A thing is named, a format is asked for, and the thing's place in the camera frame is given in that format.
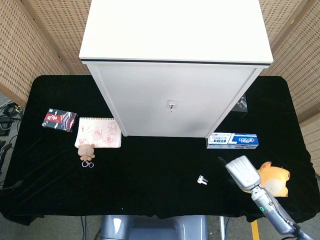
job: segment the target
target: small book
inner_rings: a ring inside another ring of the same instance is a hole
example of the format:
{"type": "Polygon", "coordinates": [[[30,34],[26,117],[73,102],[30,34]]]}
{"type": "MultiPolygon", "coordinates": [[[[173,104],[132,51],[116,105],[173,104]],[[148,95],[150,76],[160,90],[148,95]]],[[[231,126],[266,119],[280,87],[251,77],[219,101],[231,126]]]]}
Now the small book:
{"type": "Polygon", "coordinates": [[[58,129],[72,132],[77,114],[70,111],[63,111],[49,108],[45,115],[42,126],[45,128],[58,129]]]}
{"type": "Polygon", "coordinates": [[[95,148],[120,148],[121,130],[114,118],[80,117],[74,146],[94,144],[95,148]]]}

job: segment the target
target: white cabinet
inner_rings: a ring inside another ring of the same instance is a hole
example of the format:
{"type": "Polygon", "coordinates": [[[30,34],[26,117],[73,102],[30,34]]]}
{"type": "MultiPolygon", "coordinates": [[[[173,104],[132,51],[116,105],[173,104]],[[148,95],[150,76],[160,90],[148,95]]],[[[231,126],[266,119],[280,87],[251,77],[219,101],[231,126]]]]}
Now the white cabinet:
{"type": "Polygon", "coordinates": [[[273,62],[258,0],[92,0],[79,57],[124,136],[199,138],[273,62]]]}

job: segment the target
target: black tablecloth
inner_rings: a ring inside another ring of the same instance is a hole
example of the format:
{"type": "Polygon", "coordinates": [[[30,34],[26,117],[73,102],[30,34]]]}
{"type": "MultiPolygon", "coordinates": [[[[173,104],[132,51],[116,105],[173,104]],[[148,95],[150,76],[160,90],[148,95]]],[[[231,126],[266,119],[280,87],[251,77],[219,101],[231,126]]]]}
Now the black tablecloth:
{"type": "Polygon", "coordinates": [[[217,159],[246,155],[257,169],[271,161],[290,171],[288,198],[279,202],[297,222],[312,218],[320,211],[320,194],[286,81],[258,77],[246,98],[247,115],[227,117],[216,132],[256,133],[255,150],[206,149],[204,138],[128,136],[121,148],[96,148],[94,168],[83,168],[74,147],[78,122],[72,133],[44,128],[48,108],[80,117],[112,114],[91,76],[40,76],[31,88],[4,186],[23,184],[0,197],[0,210],[22,224],[41,215],[112,214],[245,215],[253,221],[262,213],[217,159]],[[209,180],[207,186],[197,183],[199,175],[209,180]]]}

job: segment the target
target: spiral notebook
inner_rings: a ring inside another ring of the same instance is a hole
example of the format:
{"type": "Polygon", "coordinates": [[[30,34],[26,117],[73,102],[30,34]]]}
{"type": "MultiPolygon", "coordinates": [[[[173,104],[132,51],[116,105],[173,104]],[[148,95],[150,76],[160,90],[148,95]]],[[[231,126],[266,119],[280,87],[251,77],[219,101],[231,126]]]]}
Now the spiral notebook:
{"type": "Polygon", "coordinates": [[[114,118],[80,117],[74,146],[94,144],[95,148],[120,148],[121,130],[114,118]]]}

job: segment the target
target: woven panel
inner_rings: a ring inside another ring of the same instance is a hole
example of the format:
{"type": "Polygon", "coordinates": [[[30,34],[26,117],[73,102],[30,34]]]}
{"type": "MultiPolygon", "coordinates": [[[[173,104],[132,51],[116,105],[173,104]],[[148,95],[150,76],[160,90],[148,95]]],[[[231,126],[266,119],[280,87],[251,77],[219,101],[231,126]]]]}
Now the woven panel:
{"type": "Polygon", "coordinates": [[[271,43],[303,0],[259,0],[271,43]]]}
{"type": "Polygon", "coordinates": [[[1,90],[25,105],[33,80],[66,74],[42,37],[13,0],[0,0],[1,90]]]}
{"type": "Polygon", "coordinates": [[[263,75],[288,83],[297,115],[320,103],[320,0],[273,54],[263,75]]]}
{"type": "Polygon", "coordinates": [[[320,116],[301,128],[304,143],[311,155],[314,170],[320,175],[320,116]]]}
{"type": "Polygon", "coordinates": [[[90,74],[79,59],[91,0],[29,0],[72,74],[90,74]]]}

